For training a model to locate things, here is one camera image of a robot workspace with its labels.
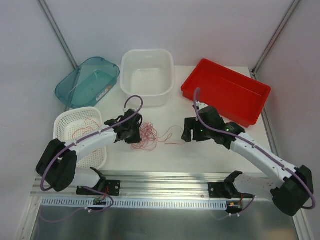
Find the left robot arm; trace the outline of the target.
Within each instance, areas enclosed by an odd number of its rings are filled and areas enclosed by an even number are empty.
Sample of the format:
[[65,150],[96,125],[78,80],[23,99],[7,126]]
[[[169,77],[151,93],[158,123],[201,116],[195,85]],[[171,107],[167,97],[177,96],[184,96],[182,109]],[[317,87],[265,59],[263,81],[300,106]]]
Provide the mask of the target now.
[[142,115],[134,109],[110,119],[103,126],[80,138],[70,141],[51,140],[42,154],[36,172],[41,176],[43,192],[62,192],[70,186],[80,187],[95,195],[106,190],[106,177],[95,167],[78,167],[83,158],[94,151],[124,141],[127,144],[141,142]]

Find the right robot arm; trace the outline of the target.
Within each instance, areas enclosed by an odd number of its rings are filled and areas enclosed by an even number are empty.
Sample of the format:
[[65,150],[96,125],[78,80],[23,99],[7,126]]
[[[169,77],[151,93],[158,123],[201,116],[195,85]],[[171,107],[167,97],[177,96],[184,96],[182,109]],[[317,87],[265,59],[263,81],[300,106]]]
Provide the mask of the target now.
[[266,150],[240,125],[224,122],[214,107],[196,102],[193,108],[196,116],[185,118],[183,141],[213,140],[242,156],[267,176],[253,177],[236,170],[217,187],[210,187],[211,194],[225,199],[236,198],[240,194],[258,196],[272,201],[288,216],[294,216],[301,209],[313,210],[316,207],[312,171],[308,167],[297,167]]

